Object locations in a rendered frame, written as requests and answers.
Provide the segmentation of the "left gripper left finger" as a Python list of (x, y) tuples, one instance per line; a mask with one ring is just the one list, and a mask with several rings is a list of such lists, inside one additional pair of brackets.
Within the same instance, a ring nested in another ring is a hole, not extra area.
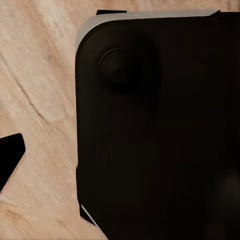
[(26, 151), (21, 133), (0, 138), (0, 192)]

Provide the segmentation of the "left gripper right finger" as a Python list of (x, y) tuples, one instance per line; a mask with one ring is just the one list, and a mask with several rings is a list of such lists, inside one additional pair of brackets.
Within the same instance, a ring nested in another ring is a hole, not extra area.
[(229, 133), (224, 150), (240, 172), (240, 135)]

